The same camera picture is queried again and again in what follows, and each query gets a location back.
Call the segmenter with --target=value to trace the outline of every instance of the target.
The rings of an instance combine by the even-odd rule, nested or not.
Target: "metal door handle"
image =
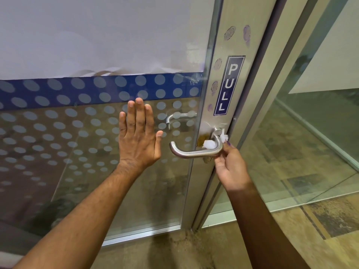
[[[195,118],[197,117],[197,113],[195,113],[193,116],[188,116],[188,113],[181,113],[181,116],[176,118],[176,119],[180,119],[180,118]],[[171,120],[173,119],[173,114],[169,115],[166,117],[166,124],[168,125],[168,129],[171,129]]]
[[[180,158],[196,158],[196,157],[213,157],[217,156],[223,150],[223,143],[220,138],[222,130],[220,128],[215,128],[212,133],[212,140],[216,142],[216,148],[214,149],[204,149],[204,150],[195,150],[195,151],[183,151],[177,147],[176,142],[170,142],[169,148],[172,153]]]

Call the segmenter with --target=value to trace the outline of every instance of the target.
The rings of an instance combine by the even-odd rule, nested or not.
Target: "pull sign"
[[[219,90],[214,116],[226,115],[231,102],[234,87],[237,84],[240,69],[242,68],[244,55],[230,56],[224,70],[221,89]]]

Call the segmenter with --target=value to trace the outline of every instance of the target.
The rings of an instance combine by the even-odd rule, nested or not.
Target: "person's right hand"
[[[222,154],[214,162],[218,178],[226,191],[243,189],[251,182],[245,161],[232,145],[224,143]]]

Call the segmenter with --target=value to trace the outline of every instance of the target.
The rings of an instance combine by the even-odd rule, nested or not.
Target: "person's right arm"
[[[224,144],[215,159],[253,269],[310,268],[272,217],[247,172],[239,151]]]

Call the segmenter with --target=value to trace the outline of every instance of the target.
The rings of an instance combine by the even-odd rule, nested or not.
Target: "polka dot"
[[[159,128],[159,129],[165,129],[165,128],[166,128],[166,124],[165,124],[165,123],[160,123],[160,124],[158,125],[158,128]]]
[[[26,132],[26,128],[24,128],[23,126],[13,126],[13,130],[18,132],[18,133],[25,133]]]
[[[33,112],[30,112],[30,111],[27,111],[27,112],[24,112],[23,115],[25,116],[26,119],[29,119],[29,120],[36,120],[37,119],[37,115]]]
[[[68,132],[62,132],[61,137],[63,137],[64,139],[71,139],[72,135]]]
[[[100,95],[98,97],[103,102],[109,102],[111,100],[111,95],[108,94],[107,92],[100,93]]]
[[[21,164],[17,164],[14,166],[16,169],[19,169],[19,170],[24,170],[25,169],[25,166],[24,165],[21,165]]]
[[[103,136],[103,135],[105,135],[105,131],[104,130],[102,130],[102,129],[97,129],[96,131],[95,131],[95,133],[97,134],[97,135],[99,135],[99,136]]]
[[[166,117],[167,117],[166,113],[160,113],[160,114],[157,115],[157,118],[159,120],[164,120],[164,119],[166,119]]]
[[[110,124],[118,124],[118,123],[119,123],[119,120],[117,120],[117,118],[115,118],[115,117],[110,117],[110,118],[108,119],[108,122],[109,122]]]
[[[70,117],[76,117],[77,116],[77,111],[75,111],[74,109],[66,109],[65,113],[67,116]]]
[[[62,122],[54,122],[53,126],[57,129],[65,129],[65,127],[66,127],[65,124]]]
[[[89,134],[86,132],[86,131],[84,131],[84,130],[80,130],[79,131],[79,136],[80,137],[87,137]]]
[[[48,106],[50,104],[50,101],[43,96],[36,96],[35,102],[38,103],[40,106]]]
[[[106,86],[106,80],[103,79],[102,77],[95,77],[93,79],[93,83],[98,88],[104,88]]]
[[[15,88],[12,84],[10,84],[9,82],[0,80],[0,90],[8,92],[8,93],[12,93],[15,91]]]
[[[194,110],[190,110],[188,113],[187,113],[188,117],[192,118],[192,117],[195,117],[196,116],[196,112]]]
[[[81,150],[79,150],[79,149],[76,149],[76,150],[74,150],[74,154],[76,154],[76,155],[82,155],[83,152],[82,152]]]
[[[93,126],[100,126],[101,125],[101,121],[99,119],[92,119],[91,120],[91,124]]]
[[[137,96],[139,98],[142,98],[143,100],[145,100],[147,97],[148,97],[148,92],[147,91],[144,91],[144,90],[141,90],[137,93]]]
[[[84,126],[84,124],[83,124],[81,121],[79,121],[79,120],[72,121],[72,125],[73,125],[74,127],[78,127],[78,128],[81,128],[81,127]]]
[[[91,108],[90,106],[85,108],[85,112],[87,115],[91,115],[91,116],[96,115],[97,113],[96,109]]]
[[[119,98],[120,98],[121,100],[123,100],[123,101],[128,101],[128,99],[130,99],[130,95],[129,95],[129,93],[126,92],[126,91],[121,91],[121,92],[119,93]]]
[[[45,111],[45,115],[49,118],[52,118],[52,119],[55,119],[58,117],[58,114],[56,111],[53,111],[53,110],[47,110]]]
[[[107,144],[108,142],[109,142],[109,140],[106,139],[106,138],[101,138],[100,139],[100,143]]]
[[[146,84],[146,77],[144,77],[143,75],[138,75],[135,78],[135,82],[137,85],[143,86]]]
[[[18,98],[18,97],[12,98],[11,103],[13,103],[15,106],[17,106],[19,108],[26,108],[26,106],[27,106],[26,101],[21,98]]]
[[[17,159],[15,159],[13,157],[7,157],[7,158],[5,158],[5,161],[7,161],[8,163],[15,163],[15,162],[17,162]]]
[[[91,102],[91,97],[85,93],[81,93],[79,95],[79,100],[82,102],[82,103],[90,103]]]
[[[175,121],[175,122],[172,124],[172,126],[173,126],[174,128],[180,127],[180,125],[181,125],[181,123],[178,122],[178,121]]]
[[[55,166],[55,165],[57,165],[57,162],[54,161],[54,160],[49,160],[49,161],[47,162],[47,164]]]
[[[108,114],[114,113],[114,108],[112,106],[106,106],[103,108],[103,111]]]
[[[40,157],[42,158],[51,158],[51,155],[47,154],[47,153],[43,153],[40,155]]]
[[[173,102],[173,107],[178,109],[182,106],[182,102],[181,101],[175,101]]]
[[[44,140],[54,140],[54,137],[53,137],[53,135],[50,135],[50,134],[44,134],[44,135],[42,135],[42,138],[44,139]]]
[[[195,122],[192,121],[192,120],[186,122],[186,125],[187,125],[187,126],[192,126],[192,125],[194,125],[194,124],[195,124]]]
[[[199,89],[197,87],[193,87],[192,89],[190,89],[190,95],[191,96],[196,96],[199,92]]]
[[[34,124],[34,128],[36,130],[39,130],[39,131],[45,131],[46,130],[46,126],[44,126],[43,124]]]
[[[164,102],[158,102],[156,107],[159,109],[159,110],[163,110],[166,108],[166,103]]]
[[[196,100],[191,100],[191,101],[189,101],[188,105],[189,105],[191,108],[194,108],[194,107],[197,105],[197,101],[196,101]]]
[[[77,146],[77,143],[76,142],[68,142],[67,145],[74,148]]]
[[[166,92],[164,90],[162,90],[162,89],[159,89],[159,90],[156,91],[156,97],[157,98],[164,98],[165,95],[166,95]]]
[[[15,122],[16,121],[16,118],[14,115],[11,115],[9,113],[2,113],[1,114],[1,118],[4,120],[4,121],[7,121],[7,122]]]
[[[175,119],[178,119],[178,118],[181,117],[181,113],[177,111],[177,112],[173,113],[173,117],[174,117]]]
[[[118,76],[114,79],[114,82],[117,86],[119,87],[124,87],[127,84],[126,78],[124,78],[123,76]]]
[[[183,93],[183,91],[182,91],[182,89],[180,89],[180,88],[175,88],[175,89],[173,90],[173,96],[174,96],[174,97],[180,97],[180,96],[182,95],[182,93]]]
[[[12,138],[4,138],[2,141],[6,144],[16,144],[16,141]]]
[[[23,81],[24,86],[30,91],[38,91],[40,86],[33,80],[27,79]]]
[[[61,85],[60,81],[53,79],[53,78],[47,80],[47,85],[56,91],[59,91],[62,89],[62,85]]]
[[[23,156],[23,158],[24,158],[24,160],[27,160],[27,161],[32,161],[35,159],[33,156],[28,156],[28,155]]]
[[[50,146],[51,146],[53,149],[57,149],[57,150],[61,148],[61,145],[58,144],[58,143],[52,143],[52,144],[50,144]]]
[[[180,84],[180,83],[182,83],[182,81],[183,81],[183,76],[182,75],[180,75],[179,73],[174,75],[173,82],[175,84]]]
[[[80,78],[71,79],[71,85],[73,85],[76,89],[83,89],[85,87],[85,83]]]
[[[67,153],[64,152],[64,151],[60,151],[60,152],[57,152],[57,155],[58,155],[59,157],[66,157],[66,156],[67,156]]]
[[[114,127],[114,128],[112,129],[112,132],[113,132],[114,134],[119,134],[119,128],[118,128],[118,127]]]
[[[25,153],[26,152],[26,149],[25,148],[22,148],[22,147],[15,147],[14,148],[14,151],[17,152],[17,153]]]
[[[71,103],[71,100],[66,95],[62,95],[62,94],[57,95],[56,100],[63,105],[68,105]]]

